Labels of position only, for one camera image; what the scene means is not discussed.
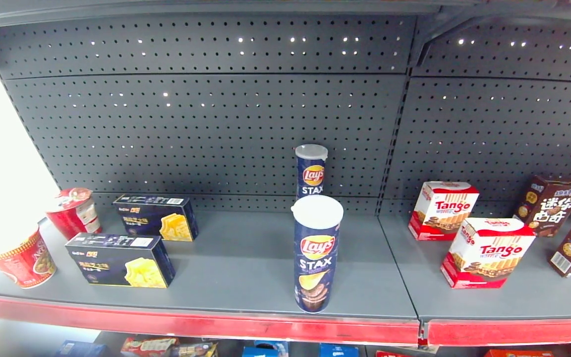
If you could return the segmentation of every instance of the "lay's logo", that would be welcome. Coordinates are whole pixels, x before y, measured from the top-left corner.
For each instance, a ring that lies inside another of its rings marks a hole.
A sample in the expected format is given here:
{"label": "lay's logo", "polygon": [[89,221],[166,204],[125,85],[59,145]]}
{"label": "lay's logo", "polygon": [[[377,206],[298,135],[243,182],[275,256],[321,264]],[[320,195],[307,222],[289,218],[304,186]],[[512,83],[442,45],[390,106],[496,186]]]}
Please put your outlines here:
{"label": "lay's logo", "polygon": [[323,182],[325,173],[321,165],[312,165],[303,171],[303,181],[310,186],[318,186]]}
{"label": "lay's logo", "polygon": [[310,260],[319,260],[332,251],[335,243],[332,236],[308,236],[301,240],[301,253]]}

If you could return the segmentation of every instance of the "red shelf edge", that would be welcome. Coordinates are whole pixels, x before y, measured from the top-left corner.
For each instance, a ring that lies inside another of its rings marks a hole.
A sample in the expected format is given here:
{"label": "red shelf edge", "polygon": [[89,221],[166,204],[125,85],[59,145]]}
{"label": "red shelf edge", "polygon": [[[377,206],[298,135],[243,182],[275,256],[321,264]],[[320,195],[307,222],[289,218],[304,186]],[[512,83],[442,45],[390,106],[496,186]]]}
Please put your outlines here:
{"label": "red shelf edge", "polygon": [[571,319],[432,319],[427,327],[428,343],[440,346],[571,343]]}
{"label": "red shelf edge", "polygon": [[1,298],[0,319],[133,334],[261,338],[318,343],[417,345],[413,320],[169,313]]}

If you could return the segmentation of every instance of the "red noodle cup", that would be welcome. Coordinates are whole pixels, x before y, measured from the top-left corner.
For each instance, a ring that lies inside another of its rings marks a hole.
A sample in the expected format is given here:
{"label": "red noodle cup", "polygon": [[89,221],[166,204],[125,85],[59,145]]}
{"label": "red noodle cup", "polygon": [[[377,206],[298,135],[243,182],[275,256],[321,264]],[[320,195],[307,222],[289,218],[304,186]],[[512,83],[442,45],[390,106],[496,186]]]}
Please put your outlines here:
{"label": "red noodle cup", "polygon": [[46,215],[67,240],[78,233],[101,232],[91,190],[81,187],[62,190],[55,200]]}
{"label": "red noodle cup", "polygon": [[11,239],[0,239],[0,247],[4,247],[0,249],[0,271],[22,289],[38,287],[54,275],[57,266],[37,224],[32,224],[25,230],[18,228],[19,226],[15,230],[30,232],[30,235],[21,236],[25,237],[22,239],[14,239],[13,236],[9,236]]}

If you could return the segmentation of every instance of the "potato chip can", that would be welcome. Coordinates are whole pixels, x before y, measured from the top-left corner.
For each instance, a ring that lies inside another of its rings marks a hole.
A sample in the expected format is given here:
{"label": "potato chip can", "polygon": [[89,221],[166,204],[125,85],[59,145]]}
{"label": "potato chip can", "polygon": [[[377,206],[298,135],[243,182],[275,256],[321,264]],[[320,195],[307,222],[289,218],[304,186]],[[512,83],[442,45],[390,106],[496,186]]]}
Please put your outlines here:
{"label": "potato chip can", "polygon": [[302,197],[294,213],[294,300],[309,313],[328,303],[338,259],[343,206],[323,195]]}
{"label": "potato chip can", "polygon": [[48,219],[65,239],[70,240],[78,233],[101,232],[91,193],[82,187],[62,190],[46,211]]}
{"label": "potato chip can", "polygon": [[33,233],[21,242],[0,241],[0,246],[6,246],[0,253],[0,271],[22,289],[38,287],[57,271],[38,226],[33,226]]}
{"label": "potato chip can", "polygon": [[296,199],[322,194],[327,149],[317,144],[304,144],[297,146],[294,154],[297,167]]}

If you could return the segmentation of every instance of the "lay's stax can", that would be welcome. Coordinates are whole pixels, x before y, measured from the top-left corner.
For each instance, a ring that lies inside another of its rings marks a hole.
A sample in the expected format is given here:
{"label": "lay's stax can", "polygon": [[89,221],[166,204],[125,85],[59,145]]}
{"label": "lay's stax can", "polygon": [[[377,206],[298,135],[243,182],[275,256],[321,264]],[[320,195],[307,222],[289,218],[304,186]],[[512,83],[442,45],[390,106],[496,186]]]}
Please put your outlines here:
{"label": "lay's stax can", "polygon": [[296,199],[321,194],[327,149],[317,144],[304,144],[297,146],[294,153],[297,161]]}
{"label": "lay's stax can", "polygon": [[329,303],[338,258],[343,206],[323,195],[303,197],[294,213],[294,299],[305,312],[321,312]]}

